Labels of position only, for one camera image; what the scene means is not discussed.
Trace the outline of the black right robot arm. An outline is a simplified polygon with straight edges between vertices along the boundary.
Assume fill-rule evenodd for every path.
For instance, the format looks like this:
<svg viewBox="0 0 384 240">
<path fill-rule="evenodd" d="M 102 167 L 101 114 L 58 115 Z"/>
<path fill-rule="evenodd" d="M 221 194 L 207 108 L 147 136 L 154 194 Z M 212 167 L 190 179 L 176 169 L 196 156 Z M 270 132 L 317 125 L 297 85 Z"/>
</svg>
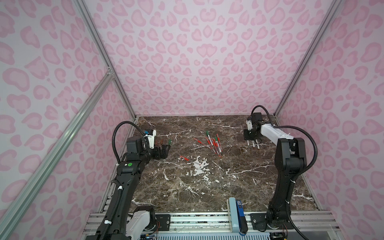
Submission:
<svg viewBox="0 0 384 240">
<path fill-rule="evenodd" d="M 267 228 L 277 230 L 286 223 L 290 223 L 294 230 L 304 236 L 292 222 L 291 198 L 296 180 L 308 171 L 316 162 L 318 147 L 314 138 L 305 130 L 296 126 L 278 126 L 272 121 L 269 111 L 262 105 L 255 106 L 246 121 L 247 127 L 243 130 L 244 140 L 256 144 L 261 137 L 269 139 L 276 145 L 275 167 L 278 171 L 276 188 L 268 205 L 265 219 L 255 222 L 260 232 Z M 314 154 L 311 162 L 307 163 L 306 143 L 303 138 L 295 138 L 283 129 L 296 130 L 305 135 L 311 142 Z"/>
</svg>

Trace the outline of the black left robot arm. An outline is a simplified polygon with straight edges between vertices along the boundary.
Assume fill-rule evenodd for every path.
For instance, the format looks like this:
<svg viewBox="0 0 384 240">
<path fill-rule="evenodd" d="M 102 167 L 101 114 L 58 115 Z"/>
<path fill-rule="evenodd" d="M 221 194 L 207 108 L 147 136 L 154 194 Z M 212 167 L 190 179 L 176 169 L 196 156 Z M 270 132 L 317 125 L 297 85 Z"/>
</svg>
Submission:
<svg viewBox="0 0 384 240">
<path fill-rule="evenodd" d="M 139 136 L 128 138 L 127 151 L 119 156 L 116 149 L 116 135 L 123 125 L 131 125 L 140 133 Z M 112 148 L 117 158 L 117 173 L 112 184 L 115 191 L 105 217 L 94 235 L 88 240 L 145 240 L 147 234 L 153 235 L 159 228 L 153 206 L 137 207 L 129 213 L 135 190 L 140 182 L 146 165 L 151 160 L 161 160 L 168 157 L 171 145 L 155 144 L 156 130 L 141 130 L 130 121 L 119 123 L 112 135 Z"/>
</svg>

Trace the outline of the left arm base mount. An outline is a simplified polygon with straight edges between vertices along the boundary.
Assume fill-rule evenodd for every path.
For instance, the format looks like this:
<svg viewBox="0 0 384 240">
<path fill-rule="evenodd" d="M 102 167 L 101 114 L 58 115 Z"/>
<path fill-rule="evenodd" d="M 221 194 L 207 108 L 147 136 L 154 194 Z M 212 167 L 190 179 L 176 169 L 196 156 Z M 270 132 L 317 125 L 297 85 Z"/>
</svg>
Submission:
<svg viewBox="0 0 384 240">
<path fill-rule="evenodd" d="M 133 230 L 143 232 L 168 231 L 170 229 L 171 215 L 156 214 L 154 206 L 139 206 L 127 219 L 127 234 Z"/>
</svg>

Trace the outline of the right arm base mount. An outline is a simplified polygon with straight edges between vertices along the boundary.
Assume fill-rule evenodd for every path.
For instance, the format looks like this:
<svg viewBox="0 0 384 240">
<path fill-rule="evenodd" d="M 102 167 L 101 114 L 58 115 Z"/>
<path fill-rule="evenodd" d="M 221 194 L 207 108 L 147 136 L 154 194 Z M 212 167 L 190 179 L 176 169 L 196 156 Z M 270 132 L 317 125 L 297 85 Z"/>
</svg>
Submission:
<svg viewBox="0 0 384 240">
<path fill-rule="evenodd" d="M 293 230 L 294 227 L 286 216 L 282 219 L 268 217 L 267 213 L 250 214 L 253 230 L 266 232 L 267 230 Z"/>
</svg>

